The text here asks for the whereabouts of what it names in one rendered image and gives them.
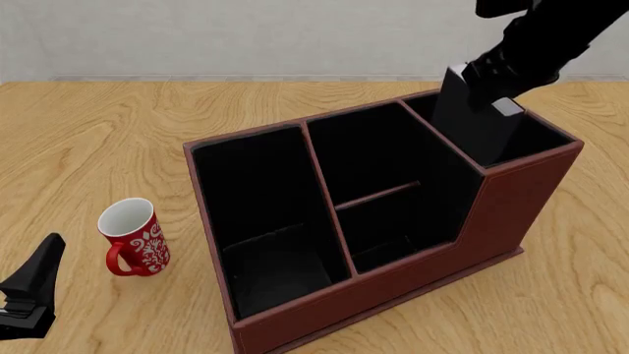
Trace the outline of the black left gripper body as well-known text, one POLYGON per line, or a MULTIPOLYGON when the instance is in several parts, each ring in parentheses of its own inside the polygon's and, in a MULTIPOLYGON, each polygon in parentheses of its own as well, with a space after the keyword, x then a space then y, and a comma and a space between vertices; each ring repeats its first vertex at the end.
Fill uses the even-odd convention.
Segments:
POLYGON ((0 308, 0 340, 44 338, 56 316, 53 303, 6 297, 0 308))

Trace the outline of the red mug with white pattern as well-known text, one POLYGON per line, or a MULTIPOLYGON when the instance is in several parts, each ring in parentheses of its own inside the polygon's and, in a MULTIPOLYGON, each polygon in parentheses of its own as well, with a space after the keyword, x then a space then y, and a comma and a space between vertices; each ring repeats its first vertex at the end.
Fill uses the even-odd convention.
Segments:
POLYGON ((117 276, 152 276, 170 262, 170 251, 149 200, 135 197, 114 203, 98 218, 97 229, 110 243, 105 264, 117 276))

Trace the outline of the black book with white pages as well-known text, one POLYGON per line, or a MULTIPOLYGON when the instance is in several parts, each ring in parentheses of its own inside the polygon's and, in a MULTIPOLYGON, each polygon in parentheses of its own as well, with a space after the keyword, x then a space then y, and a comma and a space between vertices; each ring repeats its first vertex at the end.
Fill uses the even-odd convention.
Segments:
POLYGON ((448 67, 432 114, 435 129, 477 164, 488 167, 506 161, 509 142, 525 116, 512 99, 502 97, 476 111, 462 76, 465 64, 448 67))

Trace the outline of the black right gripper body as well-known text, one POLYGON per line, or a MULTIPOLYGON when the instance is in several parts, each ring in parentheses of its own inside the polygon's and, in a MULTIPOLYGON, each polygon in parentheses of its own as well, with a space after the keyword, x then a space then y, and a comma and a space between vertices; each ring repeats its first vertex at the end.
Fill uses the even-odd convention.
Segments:
POLYGON ((582 46, 574 51, 525 56, 494 46, 467 64, 462 72, 469 99, 513 99, 529 90, 551 85, 560 78, 560 71, 587 49, 588 46, 582 46))

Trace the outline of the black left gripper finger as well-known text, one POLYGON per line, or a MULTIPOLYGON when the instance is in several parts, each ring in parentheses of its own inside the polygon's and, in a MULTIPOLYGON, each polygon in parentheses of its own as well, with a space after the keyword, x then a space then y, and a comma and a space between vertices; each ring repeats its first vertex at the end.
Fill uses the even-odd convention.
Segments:
POLYGON ((61 235, 50 233, 29 259, 0 282, 5 294, 3 311, 54 310, 55 283, 66 244, 61 235))

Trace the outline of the red-brown desk caddy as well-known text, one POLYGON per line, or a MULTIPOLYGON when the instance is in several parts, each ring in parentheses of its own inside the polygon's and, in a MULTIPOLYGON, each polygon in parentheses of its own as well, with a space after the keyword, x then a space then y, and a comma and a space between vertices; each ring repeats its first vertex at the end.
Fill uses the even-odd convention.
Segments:
POLYGON ((583 143, 532 111, 480 161, 428 90, 184 145, 235 354, 279 354, 521 253, 583 143))

